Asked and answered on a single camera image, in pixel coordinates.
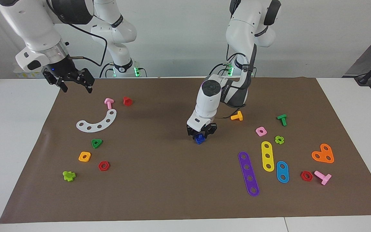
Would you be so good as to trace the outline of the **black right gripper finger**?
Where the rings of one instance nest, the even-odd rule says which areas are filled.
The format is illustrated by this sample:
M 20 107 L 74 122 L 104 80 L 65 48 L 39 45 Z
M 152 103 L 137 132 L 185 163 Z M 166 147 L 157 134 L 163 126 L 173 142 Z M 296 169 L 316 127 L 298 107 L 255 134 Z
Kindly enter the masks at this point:
M 43 72 L 43 76 L 50 85 L 56 85 L 63 92 L 68 91 L 68 87 L 66 86 L 65 82 L 63 82 L 63 79 L 61 77 L 56 78 L 51 72 Z
M 94 82 L 95 79 L 87 68 L 78 71 L 78 84 L 84 86 L 89 94 L 92 93 Z

